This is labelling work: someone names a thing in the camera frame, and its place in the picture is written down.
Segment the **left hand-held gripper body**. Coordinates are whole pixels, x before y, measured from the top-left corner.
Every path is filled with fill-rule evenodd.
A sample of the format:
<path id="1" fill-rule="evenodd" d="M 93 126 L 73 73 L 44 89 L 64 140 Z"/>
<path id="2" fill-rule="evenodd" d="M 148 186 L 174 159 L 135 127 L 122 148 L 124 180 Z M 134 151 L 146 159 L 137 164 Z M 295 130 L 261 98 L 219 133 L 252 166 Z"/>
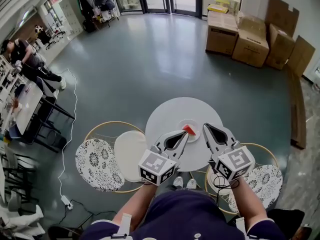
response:
<path id="1" fill-rule="evenodd" d="M 139 175 L 143 180 L 160 186 L 175 173 L 180 164 L 181 148 L 168 148 L 160 143 L 146 149 L 138 163 Z"/>

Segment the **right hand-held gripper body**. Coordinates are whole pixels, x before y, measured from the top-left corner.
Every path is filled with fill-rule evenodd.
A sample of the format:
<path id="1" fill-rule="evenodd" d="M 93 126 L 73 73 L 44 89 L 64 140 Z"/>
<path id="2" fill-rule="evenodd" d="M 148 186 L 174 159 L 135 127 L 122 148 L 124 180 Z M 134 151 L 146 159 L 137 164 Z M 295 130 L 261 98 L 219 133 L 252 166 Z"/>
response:
<path id="1" fill-rule="evenodd" d="M 246 145 L 235 141 L 224 151 L 212 154 L 208 163 L 214 173 L 218 173 L 228 182 L 232 182 L 251 171 L 256 161 Z"/>

